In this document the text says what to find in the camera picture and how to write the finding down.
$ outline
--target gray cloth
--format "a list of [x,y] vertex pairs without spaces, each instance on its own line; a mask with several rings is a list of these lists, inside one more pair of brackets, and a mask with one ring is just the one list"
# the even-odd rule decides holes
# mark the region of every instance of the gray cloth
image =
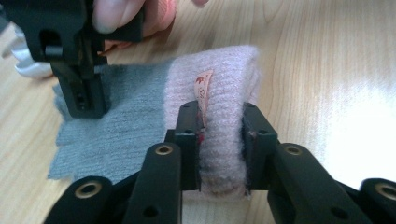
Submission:
[[163,141],[163,91],[170,64],[104,66],[111,105],[101,119],[71,118],[61,88],[54,87],[64,122],[49,178],[100,175],[117,183],[140,170],[147,149]]

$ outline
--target pink knitted fabric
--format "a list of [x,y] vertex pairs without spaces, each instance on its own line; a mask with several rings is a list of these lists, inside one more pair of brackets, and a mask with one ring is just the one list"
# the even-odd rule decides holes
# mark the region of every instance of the pink knitted fabric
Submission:
[[176,127],[179,107],[196,100],[197,76],[214,71],[209,83],[205,140],[199,154],[202,191],[187,192],[188,198],[233,201],[247,193],[241,128],[244,102],[255,104],[260,87],[257,57],[253,47],[229,47],[180,57],[171,65],[164,100],[167,129]]

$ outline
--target screw hole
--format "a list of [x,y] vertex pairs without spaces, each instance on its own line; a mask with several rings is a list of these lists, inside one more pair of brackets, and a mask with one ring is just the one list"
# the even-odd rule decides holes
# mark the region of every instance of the screw hole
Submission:
[[143,211],[143,215],[145,217],[156,217],[156,216],[158,216],[158,214],[159,214],[159,211],[154,206],[149,206],[145,209],[145,211]]
[[348,219],[348,214],[344,209],[339,207],[332,207],[330,210],[335,217],[338,217],[340,219]]
[[76,97],[77,97],[78,106],[81,107],[81,109],[84,109],[85,108],[84,96],[82,95],[81,92],[78,91]]
[[172,152],[172,148],[171,147],[169,147],[169,146],[161,146],[161,147],[158,147],[157,149],[155,149],[155,152],[158,154],[158,155],[167,155],[167,154],[169,154],[169,153],[171,153]]
[[382,196],[396,201],[396,188],[385,183],[378,183],[375,185],[376,191]]
[[295,156],[301,155],[301,154],[303,153],[303,152],[302,152],[299,148],[297,148],[297,147],[286,147],[285,150],[286,150],[287,152],[289,152],[289,154],[295,155]]
[[75,196],[80,199],[91,198],[95,194],[99,193],[102,189],[102,184],[97,181],[89,181],[78,187],[75,191]]
[[93,192],[95,189],[96,189],[95,185],[88,185],[88,186],[85,186],[84,188],[82,188],[81,192],[89,193],[89,192]]

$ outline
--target clothing label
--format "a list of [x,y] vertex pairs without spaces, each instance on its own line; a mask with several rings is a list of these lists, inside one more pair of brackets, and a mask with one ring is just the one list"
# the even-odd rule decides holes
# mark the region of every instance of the clothing label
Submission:
[[212,75],[213,70],[204,71],[203,73],[200,73],[198,75],[194,83],[195,98],[197,99],[198,106],[201,110],[204,127],[206,127],[206,110],[209,92],[209,82]]

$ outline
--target black clamp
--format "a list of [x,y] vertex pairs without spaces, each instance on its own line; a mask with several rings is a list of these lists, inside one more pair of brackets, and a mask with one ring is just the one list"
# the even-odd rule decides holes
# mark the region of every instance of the black clamp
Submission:
[[1,0],[8,18],[25,34],[32,58],[50,63],[74,118],[101,118],[107,111],[96,65],[107,63],[98,52],[105,40],[142,40],[143,9],[109,35],[92,26],[93,0]]
[[[148,149],[140,172],[116,185],[99,176],[73,183],[45,223],[180,224],[183,190],[199,189],[197,102],[184,104],[177,127]],[[396,183],[367,179],[360,190],[335,181],[308,149],[280,144],[259,108],[245,104],[243,155],[249,190],[268,190],[279,224],[396,223]]]

